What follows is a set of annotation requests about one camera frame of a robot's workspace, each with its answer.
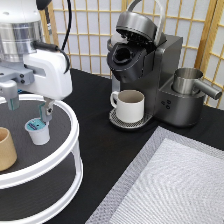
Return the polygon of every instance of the round tray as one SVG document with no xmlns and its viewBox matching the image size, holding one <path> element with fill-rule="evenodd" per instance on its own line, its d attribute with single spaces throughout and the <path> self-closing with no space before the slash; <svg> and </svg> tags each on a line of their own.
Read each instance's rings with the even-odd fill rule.
<svg viewBox="0 0 224 224">
<path fill-rule="evenodd" d="M 51 140 L 35 146 L 24 125 L 38 117 L 43 98 L 30 94 L 20 100 L 20 108 L 9 111 L 0 98 L 0 126 L 10 130 L 18 156 L 11 168 L 0 172 L 0 223 L 39 224 L 62 211 L 81 185 L 79 125 L 73 110 L 56 101 L 49 125 Z"/>
<path fill-rule="evenodd" d="M 21 95 L 20 108 L 9 111 L 4 98 L 0 98 L 0 126 L 9 128 L 18 155 L 17 162 L 9 170 L 0 172 L 0 189 L 23 184 L 47 173 L 68 156 L 78 141 L 79 125 L 74 111 L 64 102 L 56 101 L 53 120 L 50 122 L 50 135 L 60 127 L 63 128 L 61 132 L 64 136 L 60 137 L 61 133 L 57 131 L 54 138 L 51 136 L 49 143 L 35 146 L 24 125 L 28 120 L 38 116 L 40 102 L 37 101 L 43 101 L 43 97 L 33 94 Z M 60 116 L 64 117 L 63 122 L 69 127 L 65 128 L 65 124 L 60 123 L 61 119 L 57 119 Z"/>
</svg>

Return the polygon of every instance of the black table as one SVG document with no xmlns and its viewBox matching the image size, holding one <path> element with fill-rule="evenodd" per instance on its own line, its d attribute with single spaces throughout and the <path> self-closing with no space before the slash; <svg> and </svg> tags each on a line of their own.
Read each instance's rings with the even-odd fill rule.
<svg viewBox="0 0 224 224">
<path fill-rule="evenodd" d="M 84 177 L 75 198 L 49 224 L 85 223 L 158 126 L 224 150 L 224 111 L 204 106 L 202 120 L 192 128 L 153 120 L 137 132 L 124 132 L 108 119 L 111 80 L 74 69 L 71 75 L 74 90 L 64 101 L 80 124 Z"/>
</svg>

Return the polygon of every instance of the coffee maker lid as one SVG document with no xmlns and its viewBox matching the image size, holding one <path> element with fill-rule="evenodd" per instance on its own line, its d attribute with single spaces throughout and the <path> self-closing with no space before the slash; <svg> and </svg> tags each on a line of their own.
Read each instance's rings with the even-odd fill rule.
<svg viewBox="0 0 224 224">
<path fill-rule="evenodd" d="M 138 34 L 149 41 L 154 41 L 157 26 L 146 16 L 140 15 L 134 12 L 123 12 L 121 13 L 116 30 L 121 35 L 128 38 L 138 38 L 133 33 Z"/>
<path fill-rule="evenodd" d="M 152 41 L 157 47 L 166 41 L 166 37 L 162 32 L 165 12 L 163 6 L 156 0 L 160 8 L 160 21 L 157 27 L 148 17 L 132 12 L 134 7 L 142 0 L 134 0 L 128 6 L 127 11 L 121 13 L 116 30 L 123 37 L 127 37 L 132 41 Z"/>
</svg>

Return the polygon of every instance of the white mug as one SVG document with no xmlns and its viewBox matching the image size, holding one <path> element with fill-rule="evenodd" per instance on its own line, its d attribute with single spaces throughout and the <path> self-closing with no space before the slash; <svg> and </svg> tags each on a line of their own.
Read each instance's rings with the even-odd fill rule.
<svg viewBox="0 0 224 224">
<path fill-rule="evenodd" d="M 144 117 L 145 97 L 136 90 L 113 92 L 110 97 L 111 105 L 116 109 L 116 116 L 124 123 L 135 123 Z"/>
</svg>

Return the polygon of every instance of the stainless steel pitcher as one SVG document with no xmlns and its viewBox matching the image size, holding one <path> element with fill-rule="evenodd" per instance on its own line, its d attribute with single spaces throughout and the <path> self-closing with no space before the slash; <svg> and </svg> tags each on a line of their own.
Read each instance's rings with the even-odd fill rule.
<svg viewBox="0 0 224 224">
<path fill-rule="evenodd" d="M 199 91 L 217 100 L 222 92 L 201 81 L 203 73 L 195 68 L 179 68 L 175 71 L 173 89 L 183 95 L 194 95 Z"/>
</svg>

